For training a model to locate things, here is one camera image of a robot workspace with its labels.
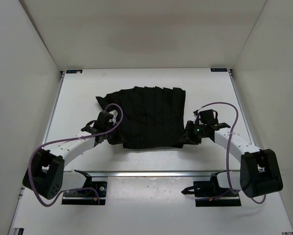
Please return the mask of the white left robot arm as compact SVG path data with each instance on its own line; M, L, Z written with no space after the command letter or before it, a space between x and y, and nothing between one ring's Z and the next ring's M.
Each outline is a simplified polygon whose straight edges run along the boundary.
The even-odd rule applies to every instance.
M45 207L53 205L65 191L97 195L87 173L81 170L65 172L65 167L103 141L116 137L120 124L121 121L110 120L101 125L99 121L92 120L72 138L50 141L37 147L30 156L23 186L33 191Z

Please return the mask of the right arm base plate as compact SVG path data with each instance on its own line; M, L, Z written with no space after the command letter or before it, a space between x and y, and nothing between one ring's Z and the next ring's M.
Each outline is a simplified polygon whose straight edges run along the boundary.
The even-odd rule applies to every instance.
M216 174L212 174L208 181L193 181L193 185L181 191L183 195L194 195L196 207L240 207L238 194L229 188L219 186Z

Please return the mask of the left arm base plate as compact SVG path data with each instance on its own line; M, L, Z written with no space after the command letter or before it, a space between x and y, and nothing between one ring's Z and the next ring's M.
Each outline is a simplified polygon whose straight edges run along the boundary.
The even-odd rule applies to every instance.
M82 205L82 206L104 206L106 203L108 178L91 177L86 180L82 188L93 188L80 191L65 192L62 197L62 205Z

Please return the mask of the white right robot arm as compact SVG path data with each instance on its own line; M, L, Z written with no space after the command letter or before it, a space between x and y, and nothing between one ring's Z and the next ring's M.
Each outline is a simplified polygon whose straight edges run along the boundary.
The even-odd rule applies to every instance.
M227 123L203 124L188 121L181 142L200 144L203 138L211 139L226 150L226 169L217 173L209 183L212 201L224 192L243 192L248 198L279 192L283 181L276 154L271 149L261 149L234 133Z

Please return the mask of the black pleated skirt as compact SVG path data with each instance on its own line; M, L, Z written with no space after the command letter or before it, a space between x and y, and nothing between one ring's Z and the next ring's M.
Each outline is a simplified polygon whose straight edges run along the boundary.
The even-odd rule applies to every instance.
M125 149L182 148L186 92L181 88L134 87L96 97L102 109L114 103L124 113L119 130Z

